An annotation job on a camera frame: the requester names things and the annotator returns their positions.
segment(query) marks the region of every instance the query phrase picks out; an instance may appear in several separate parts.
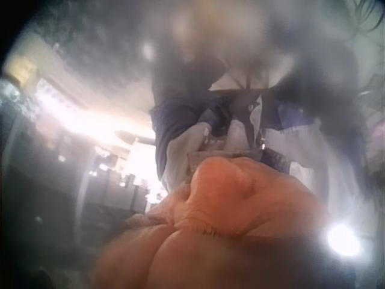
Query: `person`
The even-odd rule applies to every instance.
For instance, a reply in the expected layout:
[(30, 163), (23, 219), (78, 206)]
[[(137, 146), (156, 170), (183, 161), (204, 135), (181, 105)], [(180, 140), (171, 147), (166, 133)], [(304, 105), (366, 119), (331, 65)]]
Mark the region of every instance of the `person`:
[(359, 185), (296, 77), (212, 91), (227, 67), (210, 49), (185, 63), (172, 36), (156, 43), (151, 115), (169, 194), (106, 247), (95, 287), (353, 288), (324, 232)]

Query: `skin crease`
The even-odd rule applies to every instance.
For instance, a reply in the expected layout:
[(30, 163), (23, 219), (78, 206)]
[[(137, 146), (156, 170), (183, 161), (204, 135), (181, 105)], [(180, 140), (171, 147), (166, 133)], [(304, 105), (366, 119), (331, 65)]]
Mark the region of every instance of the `skin crease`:
[(304, 240), (327, 225), (326, 209), (248, 158), (204, 160), (191, 184), (138, 219), (101, 254), (95, 288), (322, 288)]

